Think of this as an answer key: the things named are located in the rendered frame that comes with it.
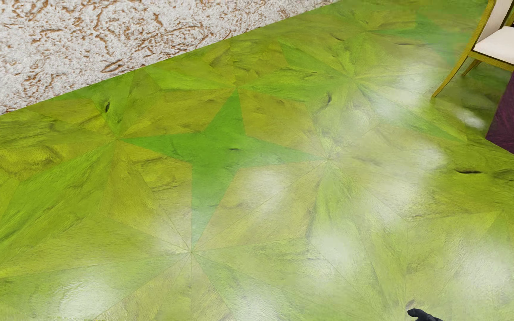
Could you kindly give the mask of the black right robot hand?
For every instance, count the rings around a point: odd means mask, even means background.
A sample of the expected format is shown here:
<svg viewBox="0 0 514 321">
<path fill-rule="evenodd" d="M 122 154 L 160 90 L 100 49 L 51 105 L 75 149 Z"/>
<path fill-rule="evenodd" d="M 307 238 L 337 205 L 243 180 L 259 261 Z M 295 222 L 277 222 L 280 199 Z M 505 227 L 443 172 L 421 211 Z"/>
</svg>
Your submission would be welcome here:
<svg viewBox="0 0 514 321">
<path fill-rule="evenodd" d="M 442 319 L 438 318 L 438 317 L 434 317 L 433 315 L 425 312 L 424 310 L 421 310 L 421 309 L 410 309 L 410 310 L 407 310 L 407 314 L 410 316 L 410 317 L 414 317 L 416 318 L 415 321 L 443 321 Z"/>
</svg>

